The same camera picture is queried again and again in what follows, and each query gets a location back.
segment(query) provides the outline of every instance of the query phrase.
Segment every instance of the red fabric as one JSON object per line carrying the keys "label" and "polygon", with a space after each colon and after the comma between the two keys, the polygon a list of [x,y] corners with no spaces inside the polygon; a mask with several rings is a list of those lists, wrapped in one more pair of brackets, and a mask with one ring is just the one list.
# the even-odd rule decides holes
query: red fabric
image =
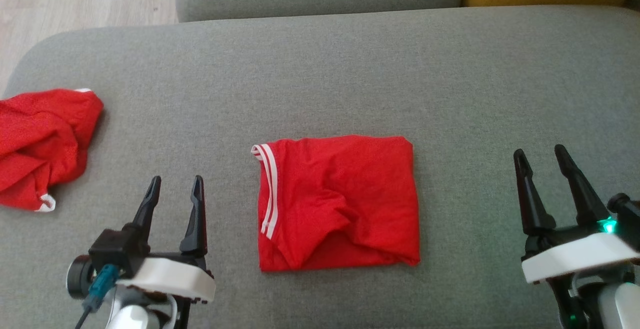
{"label": "red fabric", "polygon": [[262,163],[264,272],[420,262],[414,154],[405,138],[282,139],[251,152]]}
{"label": "red fabric", "polygon": [[0,204],[37,211],[48,187],[78,178],[103,102],[53,89],[0,100]]}

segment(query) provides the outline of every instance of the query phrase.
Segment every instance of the folded red shirt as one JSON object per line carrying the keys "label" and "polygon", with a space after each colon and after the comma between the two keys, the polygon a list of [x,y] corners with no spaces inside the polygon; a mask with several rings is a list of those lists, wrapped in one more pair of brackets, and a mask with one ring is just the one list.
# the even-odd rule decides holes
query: folded red shirt
{"label": "folded red shirt", "polygon": [[0,204],[50,212],[48,188],[78,178],[103,102],[89,89],[27,92],[0,100]]}
{"label": "folded red shirt", "polygon": [[413,146],[348,135],[255,145],[264,272],[420,262]]}

